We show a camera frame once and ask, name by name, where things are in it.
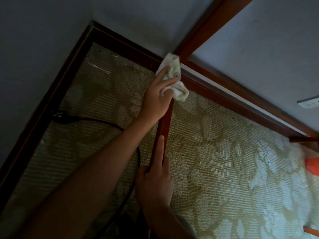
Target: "debris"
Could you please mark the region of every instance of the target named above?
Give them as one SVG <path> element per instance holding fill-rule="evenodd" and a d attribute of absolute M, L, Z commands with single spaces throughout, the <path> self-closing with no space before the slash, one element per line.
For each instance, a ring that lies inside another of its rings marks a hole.
<path fill-rule="evenodd" d="M 110 73 L 108 70 L 106 70 L 106 69 L 102 69 L 102 68 L 98 67 L 98 66 L 97 66 L 97 65 L 95 65 L 95 64 L 92 64 L 92 63 L 90 63 L 90 62 L 88 62 L 88 64 L 89 64 L 89 65 L 91 65 L 91 66 L 93 66 L 94 68 L 97 68 L 97 69 L 100 69 L 100 70 L 105 71 L 107 74 L 109 74 L 109 73 Z"/>

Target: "finger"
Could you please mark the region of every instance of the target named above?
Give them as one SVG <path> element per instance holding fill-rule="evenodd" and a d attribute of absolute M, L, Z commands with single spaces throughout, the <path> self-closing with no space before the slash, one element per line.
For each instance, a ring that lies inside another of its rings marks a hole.
<path fill-rule="evenodd" d="M 152 85 L 156 85 L 162 81 L 165 74 L 167 74 L 167 72 L 168 72 L 168 68 L 169 68 L 169 66 L 165 66 L 164 68 L 162 68 L 162 70 L 157 74 L 154 81 L 152 82 Z"/>
<path fill-rule="evenodd" d="M 164 136 L 161 135 L 159 136 L 159 139 L 157 141 L 157 146 L 156 146 L 151 170 L 152 169 L 158 170 L 162 168 L 163 155 L 164 155 Z"/>
<path fill-rule="evenodd" d="M 169 104 L 173 96 L 174 91 L 172 89 L 167 89 L 161 99 L 164 101 L 165 104 Z"/>
<path fill-rule="evenodd" d="M 156 87 L 157 87 L 159 90 L 161 90 L 161 89 L 163 89 L 163 88 L 165 88 L 165 87 L 167 87 L 167 86 L 169 86 L 169 85 L 172 85 L 172 84 L 176 83 L 178 80 L 179 80 L 178 77 L 174 77 L 174 78 L 170 78 L 170 79 L 167 79 L 167 80 L 163 80 L 163 81 L 161 81 L 160 83 L 158 83 L 158 84 L 156 85 Z"/>
<path fill-rule="evenodd" d="M 163 169 L 165 172 L 169 173 L 169 157 L 167 156 L 164 156 Z"/>
<path fill-rule="evenodd" d="M 141 181 L 143 181 L 143 179 L 145 178 L 145 173 L 146 173 L 147 169 L 148 169 L 147 165 L 143 165 L 137 169 L 136 175 L 135 175 L 135 182 L 136 183 L 140 183 Z"/>

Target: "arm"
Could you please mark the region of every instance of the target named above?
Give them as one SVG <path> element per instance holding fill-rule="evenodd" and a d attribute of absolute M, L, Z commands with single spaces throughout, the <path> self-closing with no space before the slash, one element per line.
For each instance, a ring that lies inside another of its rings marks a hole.
<path fill-rule="evenodd" d="M 135 179 L 136 200 L 146 223 L 158 238 L 192 238 L 171 211 L 174 181 L 169 172 L 169 158 L 164 155 L 164 137 L 158 139 L 152 167 L 138 169 Z"/>
<path fill-rule="evenodd" d="M 20 238 L 82 238 L 106 206 L 142 138 L 167 111 L 173 92 L 160 97 L 160 90 L 177 79 L 161 81 L 166 72 L 164 68 L 145 92 L 138 118 L 50 194 Z"/>

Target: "hand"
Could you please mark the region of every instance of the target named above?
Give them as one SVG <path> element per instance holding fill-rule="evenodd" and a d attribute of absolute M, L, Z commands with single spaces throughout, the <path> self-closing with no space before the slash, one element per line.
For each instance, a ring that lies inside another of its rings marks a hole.
<path fill-rule="evenodd" d="M 174 181 L 169 173 L 169 158 L 164 154 L 164 136 L 160 136 L 154 155 L 154 161 L 149 173 L 148 166 L 141 166 L 136 173 L 135 193 L 138 206 L 144 216 L 153 214 L 162 209 L 169 209 L 171 203 Z"/>
<path fill-rule="evenodd" d="M 178 77 L 162 81 L 167 71 L 168 66 L 163 68 L 158 73 L 153 83 L 146 90 L 141 111 L 138 115 L 139 118 L 150 121 L 152 125 L 154 125 L 162 116 L 164 116 L 168 110 L 171 99 L 174 96 L 174 92 L 171 89 L 168 89 L 162 97 L 160 96 L 160 92 L 163 88 L 178 81 Z"/>

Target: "cleaning cloth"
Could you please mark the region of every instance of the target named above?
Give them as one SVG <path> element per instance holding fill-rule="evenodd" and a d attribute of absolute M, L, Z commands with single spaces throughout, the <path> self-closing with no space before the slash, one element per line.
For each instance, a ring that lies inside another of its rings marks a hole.
<path fill-rule="evenodd" d="M 174 91 L 174 99 L 177 101 L 185 101 L 189 91 L 186 89 L 183 82 L 181 82 L 181 63 L 179 56 L 168 53 L 160 64 L 156 75 L 165 67 L 169 66 L 167 74 L 164 76 L 163 80 L 178 77 L 179 80 L 172 85 L 169 85 L 161 90 L 161 96 L 164 95 L 165 91 L 171 89 Z"/>

